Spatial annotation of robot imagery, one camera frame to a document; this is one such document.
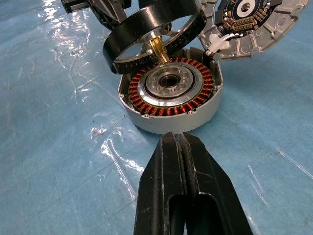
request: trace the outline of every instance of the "rotor ring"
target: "rotor ring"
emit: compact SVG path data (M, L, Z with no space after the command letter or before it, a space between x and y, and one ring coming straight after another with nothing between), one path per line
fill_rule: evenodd
M158 1L129 16L111 32L103 45L103 55L112 72L131 73L156 63L157 58L152 52L139 58L137 56L125 60L117 58L147 33L186 16L192 16L186 28L180 30L172 40L164 42L169 55L182 49L204 28L206 17L198 1Z

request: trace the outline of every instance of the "blue surface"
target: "blue surface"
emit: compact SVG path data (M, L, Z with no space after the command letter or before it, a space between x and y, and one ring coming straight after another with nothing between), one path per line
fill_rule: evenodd
M256 235L313 231L312 15L309 4L268 52L222 63L221 107L191 132L231 178ZM109 31L59 0L2 0L0 23L0 234L133 234L159 136L119 102L120 77L101 53Z

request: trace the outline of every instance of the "brushless motor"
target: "brushless motor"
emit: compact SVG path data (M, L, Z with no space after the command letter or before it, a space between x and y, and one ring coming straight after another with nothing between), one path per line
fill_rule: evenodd
M164 134L193 130L218 109L223 79L220 65L202 50L182 49L166 64L122 76L120 99L135 125Z

